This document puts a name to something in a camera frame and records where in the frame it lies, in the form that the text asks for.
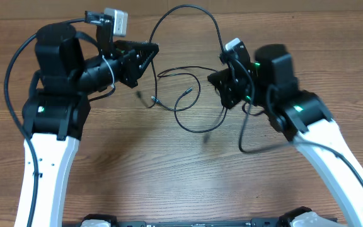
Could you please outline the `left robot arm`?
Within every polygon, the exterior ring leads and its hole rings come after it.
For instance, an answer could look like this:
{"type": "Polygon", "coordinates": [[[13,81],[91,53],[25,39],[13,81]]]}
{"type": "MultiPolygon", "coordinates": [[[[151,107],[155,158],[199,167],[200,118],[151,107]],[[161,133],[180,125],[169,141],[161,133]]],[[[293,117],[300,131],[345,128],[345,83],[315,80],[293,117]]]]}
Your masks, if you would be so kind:
{"type": "Polygon", "coordinates": [[[22,109],[25,170],[16,226],[61,226],[67,183],[95,93],[115,83],[136,87],[159,47],[151,42],[113,41],[99,26],[98,40],[71,21],[39,29],[32,40],[39,70],[22,109]]]}

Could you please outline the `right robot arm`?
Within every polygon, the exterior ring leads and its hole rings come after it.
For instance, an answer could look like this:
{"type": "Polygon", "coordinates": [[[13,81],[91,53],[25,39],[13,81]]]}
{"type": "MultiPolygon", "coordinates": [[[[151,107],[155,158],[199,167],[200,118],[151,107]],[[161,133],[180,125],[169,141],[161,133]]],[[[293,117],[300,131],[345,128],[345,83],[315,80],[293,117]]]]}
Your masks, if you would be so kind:
{"type": "Polygon", "coordinates": [[[208,76],[222,106],[239,102],[264,109],[282,133],[316,170],[342,210],[348,226],[363,226],[363,167],[353,155],[321,98],[301,90],[285,45],[260,47],[250,56],[244,43],[226,44],[219,56],[227,68],[208,76]]]}

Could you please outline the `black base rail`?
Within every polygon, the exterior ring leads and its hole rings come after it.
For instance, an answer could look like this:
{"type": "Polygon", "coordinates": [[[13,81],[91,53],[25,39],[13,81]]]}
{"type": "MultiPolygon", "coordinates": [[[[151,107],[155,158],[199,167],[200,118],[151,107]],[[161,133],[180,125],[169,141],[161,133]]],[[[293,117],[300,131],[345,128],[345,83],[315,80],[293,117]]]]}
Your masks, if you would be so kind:
{"type": "Polygon", "coordinates": [[[237,221],[118,221],[116,216],[89,214],[75,227],[278,227],[278,226],[340,226],[337,218],[322,218],[308,207],[299,207],[278,218],[251,218],[237,221]]]}

